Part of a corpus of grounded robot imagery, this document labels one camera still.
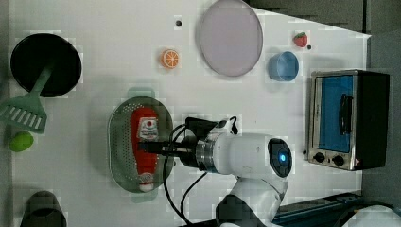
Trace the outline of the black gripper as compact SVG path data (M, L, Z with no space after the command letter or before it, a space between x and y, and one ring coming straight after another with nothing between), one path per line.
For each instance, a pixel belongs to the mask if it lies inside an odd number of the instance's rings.
M214 136L225 129L227 120L209 121L195 117L185 119L185 128L192 132L191 136L174 144L173 155L179 157L185 166L211 167L213 165ZM168 155L171 150L167 143L140 142L138 149L145 153Z

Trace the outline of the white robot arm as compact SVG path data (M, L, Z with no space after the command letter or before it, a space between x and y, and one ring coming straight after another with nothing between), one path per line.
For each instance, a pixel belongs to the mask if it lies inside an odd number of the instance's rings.
M188 117L165 141L138 143L147 153L178 157L206 173L233 175L233 189L216 208L217 227L279 227L272 221L287 192L292 158L277 137L238 132L236 118Z

